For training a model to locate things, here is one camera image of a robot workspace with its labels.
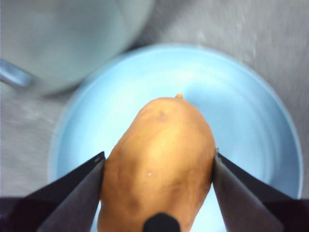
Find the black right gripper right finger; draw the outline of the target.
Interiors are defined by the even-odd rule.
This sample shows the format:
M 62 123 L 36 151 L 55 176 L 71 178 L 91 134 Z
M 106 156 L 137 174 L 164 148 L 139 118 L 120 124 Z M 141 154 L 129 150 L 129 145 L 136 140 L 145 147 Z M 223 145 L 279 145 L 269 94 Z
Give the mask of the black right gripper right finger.
M 229 232 L 307 232 L 309 201 L 294 199 L 215 152 L 212 183 Z

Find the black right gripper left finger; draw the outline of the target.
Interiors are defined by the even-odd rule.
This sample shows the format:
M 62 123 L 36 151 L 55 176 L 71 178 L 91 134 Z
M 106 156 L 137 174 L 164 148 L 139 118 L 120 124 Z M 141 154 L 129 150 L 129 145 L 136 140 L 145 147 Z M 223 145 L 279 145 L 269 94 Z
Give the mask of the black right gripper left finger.
M 2 232 L 88 232 L 99 203 L 105 157 L 100 152 L 24 197 L 0 199 Z

